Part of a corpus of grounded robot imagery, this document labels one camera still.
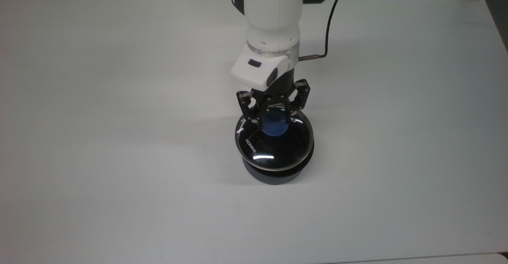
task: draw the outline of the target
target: white table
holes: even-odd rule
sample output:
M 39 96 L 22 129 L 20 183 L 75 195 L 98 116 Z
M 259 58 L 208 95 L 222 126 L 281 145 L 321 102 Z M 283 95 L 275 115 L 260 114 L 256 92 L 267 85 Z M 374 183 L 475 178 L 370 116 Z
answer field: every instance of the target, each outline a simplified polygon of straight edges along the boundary
M 508 54 L 484 0 L 340 0 L 297 65 L 316 151 L 234 144 L 230 0 L 0 0 L 0 262 L 349 262 L 508 251 Z M 332 1 L 306 5 L 321 53 Z
M 447 257 L 428 257 L 397 260 L 381 260 L 371 264 L 508 264 L 500 254 L 477 254 Z

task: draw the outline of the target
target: cable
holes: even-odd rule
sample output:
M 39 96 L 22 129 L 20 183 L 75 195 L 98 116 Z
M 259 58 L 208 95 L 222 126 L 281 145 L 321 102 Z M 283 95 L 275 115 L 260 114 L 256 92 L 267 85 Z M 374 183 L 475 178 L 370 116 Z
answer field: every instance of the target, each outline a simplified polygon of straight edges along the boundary
M 330 24 L 332 23 L 333 12 L 335 11 L 335 6 L 337 6 L 337 2 L 339 0 L 335 0 L 332 6 L 332 11 L 330 11 L 330 16 L 328 16 L 328 24 L 326 25 L 326 35 L 325 35 L 325 53 L 321 54 L 319 58 L 324 58 L 328 54 L 328 35 L 330 34 Z
M 333 2 L 332 10 L 330 11 L 330 16 L 328 16 L 328 24 L 326 25 L 326 35 L 325 35 L 325 53 L 324 54 L 312 54 L 310 56 L 300 56 L 298 61 L 308 61 L 315 60 L 316 58 L 324 58 L 328 54 L 328 36 L 330 34 L 330 25 L 332 24 L 333 12 L 335 11 L 335 6 L 337 6 L 337 2 L 339 0 L 335 0 Z

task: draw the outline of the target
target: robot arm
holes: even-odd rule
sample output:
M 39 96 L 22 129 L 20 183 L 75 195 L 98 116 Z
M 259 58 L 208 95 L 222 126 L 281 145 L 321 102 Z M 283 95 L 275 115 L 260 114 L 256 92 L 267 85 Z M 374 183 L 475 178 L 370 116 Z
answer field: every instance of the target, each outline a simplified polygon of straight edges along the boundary
M 243 0 L 247 42 L 231 70 L 236 81 L 265 91 L 294 68 L 302 4 L 303 0 Z

